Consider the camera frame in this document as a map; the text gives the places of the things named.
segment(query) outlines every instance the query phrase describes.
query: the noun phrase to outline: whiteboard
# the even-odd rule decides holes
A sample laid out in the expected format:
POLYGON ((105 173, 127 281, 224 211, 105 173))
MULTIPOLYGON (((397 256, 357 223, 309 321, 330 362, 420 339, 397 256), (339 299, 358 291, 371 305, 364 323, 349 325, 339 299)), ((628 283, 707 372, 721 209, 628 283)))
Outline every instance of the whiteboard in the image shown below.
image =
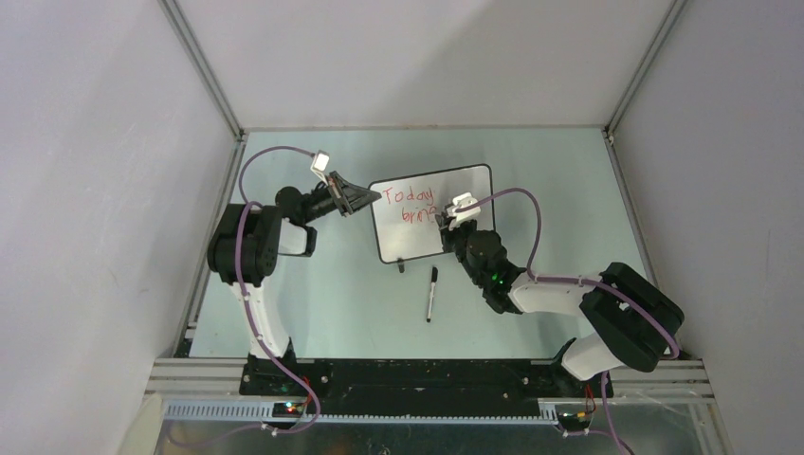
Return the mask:
MULTIPOLYGON (((491 195, 491 168, 485 164, 420 173, 369 185, 382 197, 372 204, 379 260, 398 260, 441 254, 435 215, 453 197, 471 192, 478 200, 491 195)), ((478 229, 494 229, 494 202, 482 207, 478 229)))

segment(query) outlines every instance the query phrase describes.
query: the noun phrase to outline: white wall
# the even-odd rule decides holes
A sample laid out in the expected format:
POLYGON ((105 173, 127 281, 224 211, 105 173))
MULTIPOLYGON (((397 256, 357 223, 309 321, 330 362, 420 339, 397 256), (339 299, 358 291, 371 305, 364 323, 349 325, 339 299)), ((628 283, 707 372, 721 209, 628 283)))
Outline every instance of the white wall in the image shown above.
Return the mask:
POLYGON ((738 453, 801 453, 804 2, 690 2, 615 146, 738 453))
POLYGON ((155 0, 0 6, 0 453, 113 453, 232 137, 155 0))
POLYGON ((602 125, 669 0, 182 1, 246 127, 602 125))

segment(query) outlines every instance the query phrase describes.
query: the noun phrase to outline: gray wall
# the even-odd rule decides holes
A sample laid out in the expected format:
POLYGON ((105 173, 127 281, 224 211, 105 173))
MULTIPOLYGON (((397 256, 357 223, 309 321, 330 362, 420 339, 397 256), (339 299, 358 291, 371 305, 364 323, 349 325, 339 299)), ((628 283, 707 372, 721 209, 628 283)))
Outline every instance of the gray wall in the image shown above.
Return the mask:
POLYGON ((0 453, 114 453, 232 137, 156 0, 3 2, 0 55, 0 453))
POLYGON ((801 453, 804 2, 690 2, 616 149, 736 451, 801 453))

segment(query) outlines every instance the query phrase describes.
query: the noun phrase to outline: white marker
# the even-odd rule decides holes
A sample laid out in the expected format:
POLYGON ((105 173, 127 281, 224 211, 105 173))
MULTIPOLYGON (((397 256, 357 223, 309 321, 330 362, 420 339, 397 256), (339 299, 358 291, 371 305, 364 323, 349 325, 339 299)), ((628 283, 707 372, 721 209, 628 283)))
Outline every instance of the white marker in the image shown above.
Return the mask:
POLYGON ((429 302, 428 302, 428 322, 432 319, 432 298, 435 297, 435 282, 438 281, 438 269, 432 268, 432 275, 429 277, 429 302))

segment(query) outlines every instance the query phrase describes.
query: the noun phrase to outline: metal frame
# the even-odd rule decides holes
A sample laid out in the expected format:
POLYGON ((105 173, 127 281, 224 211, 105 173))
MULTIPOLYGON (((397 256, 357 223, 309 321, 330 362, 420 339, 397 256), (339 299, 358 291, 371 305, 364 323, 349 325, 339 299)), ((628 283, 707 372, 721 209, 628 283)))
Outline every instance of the metal frame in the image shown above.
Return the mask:
MULTIPOLYGON (((215 223, 223 208, 229 201, 236 183, 236 176, 246 146, 247 134, 244 133, 220 82, 214 75, 210 63, 205 57, 192 28, 178 0, 159 0, 166 17, 171 23, 176 37, 185 48, 187 55, 201 81, 207 88, 212 101, 221 113, 224 122, 235 137, 234 150, 228 164, 227 178, 221 186, 217 201, 215 216, 210 220, 207 238, 212 234, 215 223)), ((637 93, 646 75, 652 68, 659 51, 667 41, 670 32, 676 26, 681 14, 685 10, 688 0, 673 0, 669 6, 662 24, 646 49, 639 65, 630 78, 626 90, 620 97, 610 120, 603 127, 603 139, 606 143, 609 157, 612 162, 614 176, 629 216, 634 237, 637 240, 640 257, 646 269, 648 279, 658 285, 654 267, 648 255, 645 236, 640 227, 636 209, 630 197, 630 192, 623 177, 619 160, 614 149, 613 137, 617 128, 627 113, 630 104, 637 93)), ((512 127, 525 127, 525 125, 512 125, 512 127)), ((271 128, 254 128, 252 131, 273 131, 271 128)), ((195 322, 200 311, 201 301, 204 297, 207 281, 210 277, 209 269, 205 266, 204 255, 200 255, 196 267, 195 281, 192 295, 185 308, 185 317, 179 327, 174 340, 172 353, 182 341, 192 340, 195 322)), ((244 358, 160 358, 154 363, 151 377, 148 381, 145 398, 159 393, 166 400, 167 419, 185 420, 261 420, 269 415, 266 410, 274 402, 283 402, 288 397, 276 396, 241 396, 239 395, 240 379, 244 358)), ((687 404, 690 415, 696 421, 696 435, 704 455, 731 454, 733 450, 729 445, 722 418, 718 411, 714 393, 709 384, 700 360, 673 360, 662 361, 653 373, 639 373, 633 370, 620 368, 611 373, 614 398, 610 400, 615 405, 625 404, 657 404, 678 405, 687 404)), ((544 424, 555 421, 555 408, 561 405, 577 405, 582 399, 574 398, 545 398, 539 403, 545 410, 541 418, 522 421, 522 419, 377 419, 372 416, 343 416, 324 415, 322 422, 355 422, 355 423, 424 423, 432 420, 433 423, 478 423, 478 424, 544 424)))

